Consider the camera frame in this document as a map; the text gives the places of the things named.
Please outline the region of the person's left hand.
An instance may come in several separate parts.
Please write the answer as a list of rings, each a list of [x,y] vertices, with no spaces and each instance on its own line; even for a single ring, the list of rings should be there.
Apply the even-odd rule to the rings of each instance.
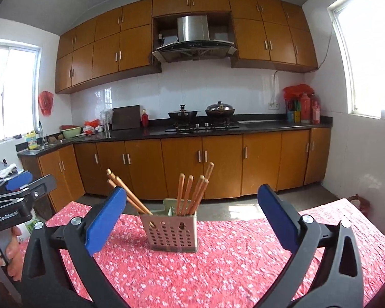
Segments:
[[[12,228],[12,240],[6,247],[5,255],[9,259],[9,265],[7,266],[7,273],[15,282],[18,282],[22,278],[23,271],[23,257],[20,251],[20,245],[18,243],[18,237],[21,235],[21,230],[18,227]]]

